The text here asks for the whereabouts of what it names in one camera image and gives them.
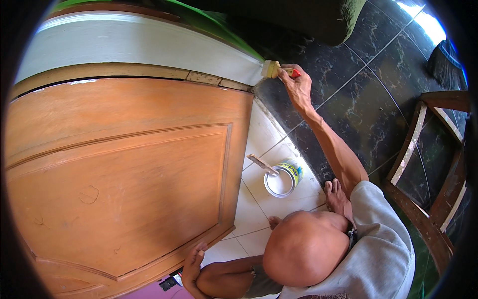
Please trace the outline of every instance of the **gray t-shirt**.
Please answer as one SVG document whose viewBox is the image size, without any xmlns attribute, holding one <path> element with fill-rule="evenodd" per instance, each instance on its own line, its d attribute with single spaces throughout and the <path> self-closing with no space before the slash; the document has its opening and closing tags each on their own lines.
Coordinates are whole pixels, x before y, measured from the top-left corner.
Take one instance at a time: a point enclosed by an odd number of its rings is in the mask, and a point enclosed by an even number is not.
<svg viewBox="0 0 478 299">
<path fill-rule="evenodd" d="M 406 298 L 415 273 L 415 252 L 405 225 L 368 181 L 350 195 L 358 241 L 337 268 L 308 288 L 284 287 L 280 299 L 346 293 L 352 299 Z"/>
</svg>

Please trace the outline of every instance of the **bare foot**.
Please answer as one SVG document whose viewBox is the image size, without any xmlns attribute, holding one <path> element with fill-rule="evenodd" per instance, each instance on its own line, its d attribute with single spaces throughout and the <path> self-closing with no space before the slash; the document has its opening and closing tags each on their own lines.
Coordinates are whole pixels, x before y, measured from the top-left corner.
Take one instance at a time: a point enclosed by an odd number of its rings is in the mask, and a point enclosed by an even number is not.
<svg viewBox="0 0 478 299">
<path fill-rule="evenodd" d="M 271 225 L 271 230 L 273 230 L 279 223 L 281 223 L 282 219 L 277 216 L 270 216 L 269 217 L 269 224 Z"/>
<path fill-rule="evenodd" d="M 355 227 L 354 220 L 352 218 L 352 203 L 345 196 L 344 191 L 342 191 L 342 186 L 338 179 L 333 179 L 327 181 L 324 192 L 326 194 L 326 204 L 331 212 L 337 213 L 339 215 L 347 218 Z"/>
</svg>

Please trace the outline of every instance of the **door panel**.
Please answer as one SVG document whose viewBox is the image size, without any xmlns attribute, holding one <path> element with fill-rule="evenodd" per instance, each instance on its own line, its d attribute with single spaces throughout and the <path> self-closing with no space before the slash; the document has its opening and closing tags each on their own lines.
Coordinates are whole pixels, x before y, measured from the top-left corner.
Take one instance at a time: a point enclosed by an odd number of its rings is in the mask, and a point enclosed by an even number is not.
<svg viewBox="0 0 478 299">
<path fill-rule="evenodd" d="M 12 103 L 7 188 L 48 288 L 122 294 L 230 232 L 251 104 L 245 92 L 149 78 L 65 83 Z"/>
</svg>

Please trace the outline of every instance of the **paint can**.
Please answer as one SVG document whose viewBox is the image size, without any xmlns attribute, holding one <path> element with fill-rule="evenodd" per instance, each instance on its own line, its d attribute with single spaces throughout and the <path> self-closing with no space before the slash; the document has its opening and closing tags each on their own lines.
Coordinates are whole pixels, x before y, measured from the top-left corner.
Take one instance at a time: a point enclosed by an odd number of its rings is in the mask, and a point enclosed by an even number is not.
<svg viewBox="0 0 478 299">
<path fill-rule="evenodd" d="M 277 170 L 279 175 L 274 177 L 266 172 L 264 186 L 275 197 L 284 198 L 291 194 L 304 176 L 302 166 L 293 158 L 284 159 L 272 168 Z"/>
</svg>

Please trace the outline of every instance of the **can label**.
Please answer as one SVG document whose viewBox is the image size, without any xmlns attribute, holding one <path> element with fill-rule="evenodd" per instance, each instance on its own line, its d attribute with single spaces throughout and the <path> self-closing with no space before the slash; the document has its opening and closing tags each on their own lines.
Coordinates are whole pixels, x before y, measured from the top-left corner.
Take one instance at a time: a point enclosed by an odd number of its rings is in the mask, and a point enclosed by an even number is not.
<svg viewBox="0 0 478 299">
<path fill-rule="evenodd" d="M 287 158 L 283 160 L 282 162 L 277 164 L 277 166 L 282 166 L 287 168 L 287 170 L 294 177 L 295 186 L 299 184 L 299 182 L 302 180 L 302 177 L 304 176 L 304 173 L 302 171 L 302 166 L 300 166 L 300 164 L 292 158 Z"/>
</svg>

